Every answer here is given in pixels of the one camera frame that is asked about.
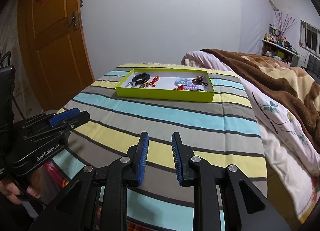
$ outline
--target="black cable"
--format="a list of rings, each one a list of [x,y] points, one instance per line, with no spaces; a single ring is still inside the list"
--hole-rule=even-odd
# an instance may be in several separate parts
[[[5,53],[4,56],[1,58],[0,65],[2,65],[2,63],[3,63],[3,61],[5,60],[6,57],[8,57],[8,65],[10,65],[10,61],[11,61],[11,52],[10,51]]]
[[[11,176],[11,174],[9,174],[8,176],[9,176],[10,180],[12,181],[12,183],[15,184],[15,186],[18,189],[23,191],[23,195],[27,196],[30,200],[34,200],[34,201],[37,201],[40,204],[43,204],[44,206],[48,206],[46,203],[44,203],[40,199],[37,199],[37,198],[31,196],[29,193],[27,193],[27,191],[20,186],[20,184]]]
[[[18,106],[18,103],[17,103],[16,99],[14,98],[14,96],[12,96],[12,101],[14,102],[16,108],[18,109],[18,112],[20,113],[22,119],[26,119],[26,118],[24,117],[22,111],[20,110],[20,107]]]
[[[4,56],[0,59],[0,66],[1,66],[1,67],[3,67],[3,61],[5,60],[6,57],[8,58],[8,66],[9,66],[9,65],[10,65],[10,61],[11,61],[11,52],[10,52],[10,51],[8,51],[7,53],[5,53]],[[26,118],[24,117],[24,115],[23,115],[23,113],[22,113],[22,111],[21,111],[21,109],[20,109],[20,107],[19,107],[16,99],[14,98],[14,96],[12,96],[12,100],[13,100],[16,108],[18,109],[18,112],[20,113],[22,119],[23,119],[23,120],[26,119]]]

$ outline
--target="striped bedsheet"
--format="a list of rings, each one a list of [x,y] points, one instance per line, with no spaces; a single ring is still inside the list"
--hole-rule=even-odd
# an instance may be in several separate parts
[[[109,165],[136,145],[140,133],[146,131],[149,151],[145,178],[139,189],[127,189],[128,220],[154,230],[191,231],[194,189],[180,187],[176,178],[171,136],[177,131],[196,155],[212,165],[237,165],[267,195],[259,127],[235,73],[206,69],[215,90],[212,103],[118,98],[117,83],[137,67],[188,69],[124,64],[68,102],[60,111],[77,107],[88,111],[91,118],[71,133],[69,148],[53,159],[68,177],[73,178],[85,164]],[[220,215],[224,226],[223,211]]]

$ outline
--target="metal screw cap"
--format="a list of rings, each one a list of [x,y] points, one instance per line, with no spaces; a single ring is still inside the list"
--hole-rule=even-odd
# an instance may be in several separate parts
[[[89,172],[91,172],[92,170],[93,170],[93,168],[92,168],[92,166],[90,166],[90,165],[85,166],[85,167],[83,168],[83,171],[86,172],[86,173],[89,173]]]
[[[200,161],[201,161],[201,158],[200,158],[199,156],[193,156],[193,157],[191,157],[191,160],[192,160],[193,162],[200,162]]]
[[[127,162],[130,161],[130,158],[129,158],[129,157],[122,157],[122,158],[120,159],[120,161],[121,161],[122,163],[127,163]]]
[[[229,165],[228,169],[232,172],[236,172],[238,170],[238,167],[236,165]]]

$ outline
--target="white wall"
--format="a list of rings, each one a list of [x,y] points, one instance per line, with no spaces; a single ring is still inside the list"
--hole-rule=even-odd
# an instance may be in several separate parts
[[[268,0],[240,0],[241,33],[239,52],[261,54],[262,39],[273,23],[274,10]]]
[[[309,53],[299,46],[300,42],[300,21],[303,20],[312,26],[320,29],[320,16],[310,0],[274,0],[276,6],[283,14],[292,16],[298,24],[290,28],[284,35],[296,51],[307,57],[300,57],[298,66],[306,66],[308,63]]]
[[[259,35],[261,40],[261,29],[243,35],[242,14],[246,12],[241,2],[244,0],[83,0],[84,37],[95,78],[123,63],[179,64],[189,51],[239,51],[241,37],[250,42]],[[261,15],[250,1],[245,9],[251,10],[248,15]],[[257,25],[268,28],[273,21],[268,18],[272,20]]]

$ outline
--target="window frame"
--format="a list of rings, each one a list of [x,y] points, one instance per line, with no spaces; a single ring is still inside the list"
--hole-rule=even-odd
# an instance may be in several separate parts
[[[311,46],[308,47],[306,44],[307,41],[307,30],[308,28],[311,27]],[[313,39],[313,33],[316,31],[317,34],[317,46],[316,46],[316,51],[312,49],[312,39]],[[303,49],[306,49],[308,52],[311,54],[317,56],[320,58],[320,29],[310,25],[309,23],[301,20],[300,22],[300,41],[299,41],[299,47],[302,47]]]

